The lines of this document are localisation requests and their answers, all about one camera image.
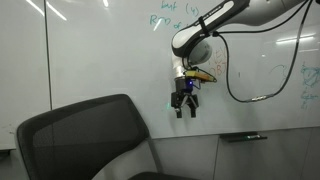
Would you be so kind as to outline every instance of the black cable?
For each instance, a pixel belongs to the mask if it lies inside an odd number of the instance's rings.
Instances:
[[[301,24],[300,24],[300,27],[299,27],[299,31],[298,31],[298,34],[297,34],[297,41],[296,41],[296,47],[295,47],[295,50],[294,50],[294,55],[293,55],[293,59],[292,59],[292,62],[291,62],[291,65],[290,65],[290,69],[289,69],[289,72],[288,72],[288,75],[287,75],[287,78],[285,80],[285,82],[283,83],[283,85],[281,86],[281,88],[274,94],[270,94],[270,95],[264,95],[264,96],[259,96],[259,97],[256,97],[256,98],[253,98],[253,99],[249,99],[249,100],[240,100],[238,98],[236,98],[231,90],[230,90],[230,85],[229,85],[229,47],[228,47],[228,43],[227,41],[225,40],[225,38],[220,35],[219,33],[217,33],[216,35],[218,37],[220,37],[222,39],[222,41],[224,42],[225,46],[226,46],[226,50],[227,50],[227,72],[226,72],[226,81],[227,81],[227,89],[228,89],[228,92],[229,94],[231,95],[231,97],[233,99],[235,99],[236,101],[238,102],[242,102],[242,103],[248,103],[248,102],[256,102],[256,101],[260,101],[260,100],[265,100],[265,99],[268,99],[270,97],[273,97],[273,96],[276,96],[278,95],[283,89],[284,87],[287,85],[289,79],[290,79],[290,76],[291,76],[291,73],[292,73],[292,70],[293,70],[293,67],[294,67],[294,64],[295,64],[295,61],[296,61],[296,58],[297,58],[297,53],[298,53],[298,48],[299,48],[299,43],[300,43],[300,36],[301,36],[301,32],[302,32],[302,29],[303,29],[303,26],[304,26],[304,22],[306,20],[306,17],[308,15],[308,12],[309,12],[309,9],[310,9],[310,6],[312,4],[312,1],[313,0],[310,0],[307,8],[306,8],[306,11],[303,15],[303,18],[302,18],[302,21],[301,21]]]
[[[190,53],[188,54],[188,56],[186,56],[186,51],[187,51],[187,50],[185,49],[184,52],[183,52],[183,56],[182,56],[181,61],[182,61],[182,66],[183,66],[183,68],[184,68],[185,70],[188,70],[188,69],[192,69],[192,66],[191,66],[191,64],[190,64],[190,62],[189,62],[189,55],[190,55]],[[188,67],[186,67],[185,62],[184,62],[185,57],[187,57],[187,65],[188,65]]]
[[[274,27],[264,29],[264,30],[256,30],[256,31],[221,31],[219,32],[219,34],[249,34],[249,33],[263,33],[263,32],[271,31],[290,21],[307,4],[308,1],[309,0],[304,1],[304,3],[288,19],[286,19],[285,21],[283,21],[282,23]]]
[[[195,87],[195,88],[200,90],[201,89],[201,82],[200,82],[200,80],[196,80],[196,81],[199,82],[199,86],[196,86],[196,85],[193,84],[193,87]]]
[[[52,110],[52,79],[51,79],[51,68],[50,68],[50,51],[49,51],[49,32],[48,32],[48,12],[46,1],[44,0],[44,25],[46,33],[46,50],[47,50],[47,64],[48,64],[48,83],[49,83],[49,102],[50,110]]]
[[[200,68],[198,68],[198,69],[199,69],[199,71],[201,71],[201,72],[203,72],[203,73],[205,73],[205,74],[207,74],[207,75],[209,75],[209,76],[213,77],[213,82],[217,82],[216,77],[214,77],[212,74],[208,73],[207,71],[205,71],[205,70],[203,70],[203,69],[200,69]]]

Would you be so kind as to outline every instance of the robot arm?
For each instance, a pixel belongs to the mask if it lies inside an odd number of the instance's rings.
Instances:
[[[225,0],[198,21],[178,31],[172,39],[172,63],[175,72],[176,92],[171,94],[171,106],[175,108],[177,117],[181,118],[181,108],[185,104],[195,117],[199,106],[197,96],[192,95],[192,77],[186,76],[186,65],[206,62],[212,48],[204,41],[210,33],[227,24],[244,24],[260,26],[265,24],[305,0]],[[214,81],[210,77],[198,75],[196,79]]]

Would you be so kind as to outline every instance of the mesh chair back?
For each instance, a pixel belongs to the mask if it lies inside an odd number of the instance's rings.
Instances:
[[[89,180],[149,136],[127,95],[62,107],[23,122],[17,141],[31,180]]]

